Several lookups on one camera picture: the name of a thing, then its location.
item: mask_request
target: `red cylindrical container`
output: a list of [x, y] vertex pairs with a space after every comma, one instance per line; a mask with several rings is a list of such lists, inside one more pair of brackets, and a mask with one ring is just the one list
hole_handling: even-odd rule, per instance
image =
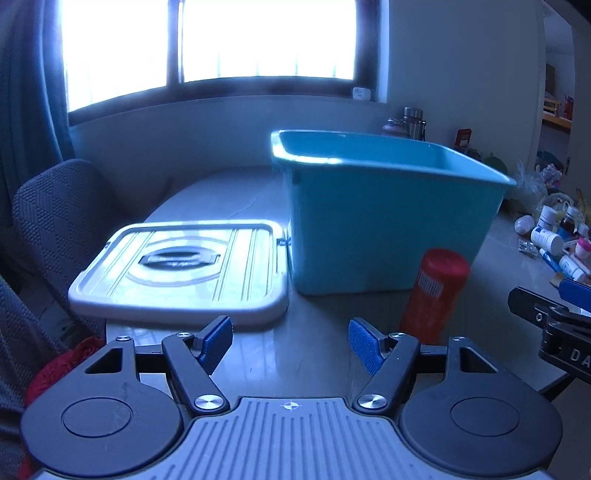
[[400, 331], [418, 338], [421, 343], [436, 345], [469, 275], [470, 265], [461, 255], [442, 248], [427, 250], [404, 310]]

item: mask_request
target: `chair backrest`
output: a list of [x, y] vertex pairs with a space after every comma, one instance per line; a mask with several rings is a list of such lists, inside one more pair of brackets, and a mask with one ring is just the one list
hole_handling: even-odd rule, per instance
[[[61, 307], [76, 317], [68, 288], [110, 236], [129, 223], [113, 188], [89, 161], [67, 160], [21, 186], [12, 213], [34, 268]], [[96, 320], [82, 321], [104, 335]]]
[[25, 390], [66, 350], [0, 278], [0, 472], [16, 475], [22, 460], [19, 424]]

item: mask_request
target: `lid handle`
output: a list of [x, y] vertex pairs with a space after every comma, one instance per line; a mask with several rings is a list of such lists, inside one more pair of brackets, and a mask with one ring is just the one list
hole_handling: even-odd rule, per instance
[[213, 265], [219, 254], [202, 247], [166, 247], [144, 255], [139, 263], [157, 270], [189, 270]]

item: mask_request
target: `red cloth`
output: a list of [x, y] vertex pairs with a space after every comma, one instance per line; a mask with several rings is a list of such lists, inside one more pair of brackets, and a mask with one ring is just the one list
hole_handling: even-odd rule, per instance
[[[105, 342], [97, 337], [89, 337], [80, 342], [76, 348], [54, 358], [41, 371], [35, 375], [25, 392], [25, 407], [28, 407], [45, 390], [55, 385], [68, 373], [74, 370], [84, 360], [98, 352], [105, 346]], [[18, 471], [18, 480], [28, 480], [35, 473], [35, 468], [30, 458], [25, 454], [21, 468]]]

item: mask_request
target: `blue gripper pad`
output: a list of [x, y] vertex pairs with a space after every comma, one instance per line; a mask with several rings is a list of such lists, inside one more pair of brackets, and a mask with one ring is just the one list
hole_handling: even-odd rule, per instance
[[558, 285], [560, 298], [583, 310], [591, 311], [591, 288], [573, 280], [563, 280]]
[[349, 322], [349, 345], [373, 377], [384, 363], [384, 357], [379, 348], [379, 339], [353, 319]]
[[230, 317], [226, 317], [214, 331], [203, 339], [201, 355], [197, 361], [208, 375], [213, 374], [223, 356], [232, 346], [232, 336], [232, 321]]

